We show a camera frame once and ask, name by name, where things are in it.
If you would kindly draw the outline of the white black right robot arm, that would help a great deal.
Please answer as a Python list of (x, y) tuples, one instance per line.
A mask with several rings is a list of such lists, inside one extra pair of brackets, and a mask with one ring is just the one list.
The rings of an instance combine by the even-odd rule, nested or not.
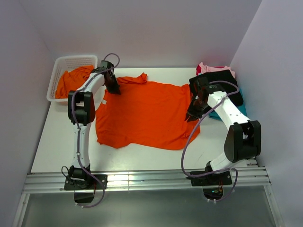
[(190, 137), (193, 137), (202, 120), (211, 112), (216, 112), (227, 128), (223, 152), (210, 161), (205, 172), (198, 175), (188, 173), (184, 165), (182, 172), (189, 178), (205, 177), (209, 184), (216, 184), (221, 173), (229, 172), (235, 163), (257, 157), (261, 152), (261, 124), (245, 116), (230, 100), (239, 93), (239, 88), (228, 81), (209, 82), (206, 77), (196, 76), (189, 80), (191, 102), (185, 121), (196, 121)]

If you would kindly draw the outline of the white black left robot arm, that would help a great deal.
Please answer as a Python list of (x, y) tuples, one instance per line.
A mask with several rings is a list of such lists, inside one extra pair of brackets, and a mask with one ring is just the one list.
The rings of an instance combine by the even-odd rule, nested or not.
[(114, 75), (115, 67), (113, 63), (102, 60), (86, 82), (68, 94), (68, 117), (73, 124), (75, 144), (67, 181), (80, 189), (87, 189), (97, 181), (91, 174), (89, 160), (89, 132), (96, 114), (94, 95), (102, 86), (111, 94), (121, 94)]

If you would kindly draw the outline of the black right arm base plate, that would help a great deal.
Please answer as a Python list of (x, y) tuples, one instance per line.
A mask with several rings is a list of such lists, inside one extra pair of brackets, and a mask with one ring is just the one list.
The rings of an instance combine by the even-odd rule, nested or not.
[(219, 186), (219, 185), (231, 185), (232, 178), (229, 171), (223, 173), (210, 174), (201, 177), (190, 177), (186, 179), (191, 181), (192, 186)]

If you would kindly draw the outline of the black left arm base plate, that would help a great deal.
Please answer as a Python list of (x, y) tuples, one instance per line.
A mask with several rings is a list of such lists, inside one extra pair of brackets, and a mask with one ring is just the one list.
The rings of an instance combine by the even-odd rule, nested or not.
[(65, 191), (79, 191), (79, 190), (103, 190), (107, 187), (107, 175), (94, 175), (102, 183), (98, 183), (95, 179), (91, 178), (88, 182), (81, 180), (73, 180), (66, 177), (64, 190)]

